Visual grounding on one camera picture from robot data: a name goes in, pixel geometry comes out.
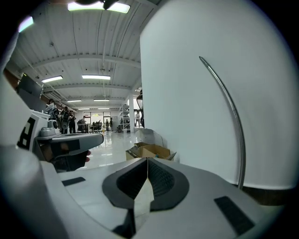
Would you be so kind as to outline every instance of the ceiling light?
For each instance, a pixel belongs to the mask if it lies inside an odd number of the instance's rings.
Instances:
[[[19,25],[19,32],[23,31],[24,29],[26,29],[27,27],[29,27],[32,24],[33,24],[32,17],[25,18],[25,20],[22,21],[21,24]]]
[[[69,11],[90,10],[90,9],[104,10],[102,2],[96,2],[90,5],[80,5],[76,2],[71,2],[67,5],[67,9]],[[129,9],[130,9],[129,5],[116,2],[108,10],[120,12],[120,13],[128,13]]]
[[[80,102],[80,101],[82,101],[82,100],[77,99],[77,100],[69,100],[68,102],[70,103],[70,102]]]
[[[62,76],[58,76],[58,77],[52,77],[52,78],[48,78],[48,79],[44,79],[42,80],[43,83],[47,83],[47,82],[50,82],[50,81],[54,81],[54,80],[62,80]]]
[[[82,75],[83,79],[110,80],[110,76]]]

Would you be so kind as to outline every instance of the white ceiling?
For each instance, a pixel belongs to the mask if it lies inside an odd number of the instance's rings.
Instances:
[[[44,84],[44,92],[51,98],[52,91],[58,92],[64,101],[82,100],[69,103],[70,107],[118,107],[141,85],[140,28],[160,0],[119,2],[131,6],[127,14],[69,12],[62,4],[40,6],[31,15],[34,25],[19,34],[8,70],[19,76],[24,72],[39,83],[63,76],[63,80]],[[111,80],[86,80],[82,74],[110,75]],[[91,100],[104,97],[110,101]]]

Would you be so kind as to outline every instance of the curved metal rod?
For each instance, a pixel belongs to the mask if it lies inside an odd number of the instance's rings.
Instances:
[[[242,189],[244,184],[244,178],[245,178],[245,169],[246,169],[246,148],[245,148],[245,139],[244,139],[244,132],[242,128],[242,123],[240,120],[240,116],[238,114],[237,108],[235,107],[235,104],[225,87],[224,83],[220,79],[220,77],[217,75],[217,73],[213,70],[213,68],[210,66],[210,64],[203,58],[199,57],[200,60],[203,62],[205,67],[209,70],[211,75],[214,77],[214,79],[217,81],[218,85],[222,89],[223,93],[226,96],[226,100],[228,101],[230,108],[234,114],[234,117],[236,119],[236,122],[238,124],[238,134],[239,134],[239,141],[240,141],[240,151],[241,151],[241,167],[240,167],[240,175],[239,175],[239,182],[238,182],[238,188]]]

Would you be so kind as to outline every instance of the glossy white floor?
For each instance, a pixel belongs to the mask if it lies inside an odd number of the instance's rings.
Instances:
[[[85,166],[79,168],[92,169],[97,167],[103,167],[106,165],[123,162],[126,160],[125,151],[134,146],[137,142],[135,133],[114,133],[111,131],[105,132],[104,142],[90,149],[91,155],[90,161],[85,163]]]

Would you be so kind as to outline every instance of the open cardboard box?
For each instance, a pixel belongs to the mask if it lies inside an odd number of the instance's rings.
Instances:
[[[134,147],[126,151],[126,159],[135,158],[160,158],[172,160],[176,153],[170,154],[170,150],[155,144],[136,143]]]

